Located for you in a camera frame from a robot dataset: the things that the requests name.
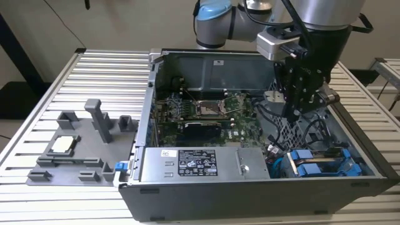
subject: warning label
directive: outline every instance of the warning label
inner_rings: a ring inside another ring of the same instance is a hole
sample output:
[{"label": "warning label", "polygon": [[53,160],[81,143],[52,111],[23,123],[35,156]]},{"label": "warning label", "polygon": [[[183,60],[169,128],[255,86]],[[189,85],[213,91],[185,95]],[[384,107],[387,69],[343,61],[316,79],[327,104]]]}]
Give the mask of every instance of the warning label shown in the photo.
[{"label": "warning label", "polygon": [[217,176],[217,158],[215,150],[179,151],[180,176]]}]

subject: aluminum extrusion table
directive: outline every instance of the aluminum extrusion table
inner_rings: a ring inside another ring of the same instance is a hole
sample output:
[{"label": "aluminum extrusion table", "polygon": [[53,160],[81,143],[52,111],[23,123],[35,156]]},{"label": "aluminum extrusion table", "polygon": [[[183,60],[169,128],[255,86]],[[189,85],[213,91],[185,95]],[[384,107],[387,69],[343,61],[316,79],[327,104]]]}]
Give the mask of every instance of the aluminum extrusion table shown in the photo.
[{"label": "aluminum extrusion table", "polygon": [[[99,98],[111,118],[140,119],[148,78],[148,52],[87,50],[76,53],[45,96],[0,153],[0,222],[19,225],[139,224],[113,187],[27,186],[27,174],[44,152],[59,125],[61,110],[84,111]],[[400,123],[341,63],[329,86],[392,167],[400,173]],[[185,224],[400,224],[400,185],[376,197],[364,197],[335,215],[181,221]]]}]

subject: gray holder post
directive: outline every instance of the gray holder post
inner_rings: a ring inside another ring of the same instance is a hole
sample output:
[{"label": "gray holder post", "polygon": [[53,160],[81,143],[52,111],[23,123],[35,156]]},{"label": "gray holder post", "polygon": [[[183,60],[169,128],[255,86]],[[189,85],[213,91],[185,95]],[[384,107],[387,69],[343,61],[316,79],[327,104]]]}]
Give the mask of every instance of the gray holder post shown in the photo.
[{"label": "gray holder post", "polygon": [[111,132],[108,130],[111,122],[108,115],[103,116],[100,105],[101,102],[99,99],[88,99],[84,108],[92,115],[93,125],[95,128],[97,128],[103,142],[109,143],[112,141]]}]

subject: circuit board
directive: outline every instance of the circuit board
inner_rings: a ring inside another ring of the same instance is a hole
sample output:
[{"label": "circuit board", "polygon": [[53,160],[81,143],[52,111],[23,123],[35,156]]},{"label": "circuit board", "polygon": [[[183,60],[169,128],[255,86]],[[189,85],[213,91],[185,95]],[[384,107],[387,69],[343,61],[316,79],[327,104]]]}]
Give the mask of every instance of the circuit board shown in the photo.
[{"label": "circuit board", "polygon": [[221,100],[157,102],[160,147],[263,147],[265,140],[251,100],[232,92]]}]

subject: black cable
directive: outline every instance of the black cable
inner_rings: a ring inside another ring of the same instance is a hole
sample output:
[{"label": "black cable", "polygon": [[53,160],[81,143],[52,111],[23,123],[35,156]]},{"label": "black cable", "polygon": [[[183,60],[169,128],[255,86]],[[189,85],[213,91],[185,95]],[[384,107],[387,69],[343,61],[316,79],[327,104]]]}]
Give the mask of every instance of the black cable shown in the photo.
[{"label": "black cable", "polygon": [[0,137],[3,137],[3,138],[5,138],[5,139],[11,140],[11,137],[7,137],[7,136],[4,136],[4,135],[0,135]]},{"label": "black cable", "polygon": [[309,144],[305,142],[305,137],[307,137],[307,134],[308,134],[308,132],[309,132],[309,130],[311,130],[311,127],[312,127],[312,125],[313,124],[316,124],[317,122],[320,122],[320,123],[325,123],[325,121],[323,120],[323,119],[316,119],[316,120],[313,120],[311,123],[309,123],[309,125],[307,126],[307,128],[305,128],[305,130],[304,130],[304,133],[303,133],[303,137],[301,137],[301,143],[305,143],[305,145],[307,145],[307,147],[309,147],[309,150],[312,150],[312,151],[315,151],[315,149],[309,146]]},{"label": "black cable", "polygon": [[195,36],[197,37],[197,32],[196,32],[196,18],[193,17],[193,32]]},{"label": "black cable", "polygon": [[389,82],[387,81],[385,85],[383,86],[383,88],[380,90],[380,94],[377,95],[377,100],[380,99],[380,95],[383,94],[383,91],[385,90],[388,83]]},{"label": "black cable", "polygon": [[311,34],[305,28],[305,25],[303,23],[303,20],[296,12],[296,9],[291,3],[291,0],[281,0],[283,5],[285,6],[289,16],[292,17],[292,20],[295,22],[295,26],[297,27],[297,29],[300,30],[300,33],[304,37],[304,41],[305,41],[305,46],[307,46],[307,50],[309,51],[309,53],[313,52],[313,46],[311,43]]},{"label": "black cable", "polygon": [[261,107],[261,110],[263,110],[265,113],[268,113],[269,115],[276,116],[276,117],[283,117],[283,116],[279,115],[277,113],[275,113],[275,112],[272,112],[271,110],[268,110],[268,109],[265,108],[265,106],[263,106],[263,105],[260,104],[260,101],[263,101],[263,100],[264,100],[264,98],[263,98],[263,99],[256,98],[255,100],[251,101],[251,103],[252,103],[252,105],[255,105],[256,103],[259,103],[257,105]]},{"label": "black cable", "polygon": [[393,101],[392,105],[389,106],[389,111],[392,111],[392,109],[395,108],[397,101]]},{"label": "black cable", "polygon": [[196,1],[195,8],[193,8],[193,32],[195,32],[196,36],[197,36],[197,32],[196,32],[196,16],[199,15],[199,11],[200,11],[200,0]]},{"label": "black cable", "polygon": [[277,126],[277,124],[272,121],[272,119],[268,118],[268,116],[264,115],[261,109],[260,109],[260,105],[257,105],[257,110],[259,110],[259,113],[260,115],[263,116],[263,118],[275,126],[276,130],[277,130],[277,137],[275,138],[275,142],[272,143],[272,145],[276,144],[276,142],[279,141],[280,139],[280,127]]},{"label": "black cable", "polygon": [[289,22],[284,22],[284,23],[275,23],[275,22],[263,22],[260,20],[257,20],[255,17],[252,17],[252,15],[249,14],[249,9],[248,9],[248,3],[247,0],[243,0],[243,5],[244,5],[244,12],[245,15],[248,16],[248,18],[257,24],[265,25],[265,26],[276,26],[276,25],[289,25]]},{"label": "black cable", "polygon": [[57,12],[55,11],[55,9],[52,8],[52,6],[49,5],[47,0],[43,0],[45,2],[45,4],[49,6],[49,8],[52,9],[53,13],[56,14],[57,18],[60,19],[64,27],[69,30],[71,34],[76,37],[76,39],[79,40],[79,42],[81,43],[83,47],[87,48],[87,46],[84,45],[84,43],[81,42],[80,38],[76,36],[76,34],[72,32],[72,30],[68,28],[67,24],[64,23],[61,17],[59,16]]}]

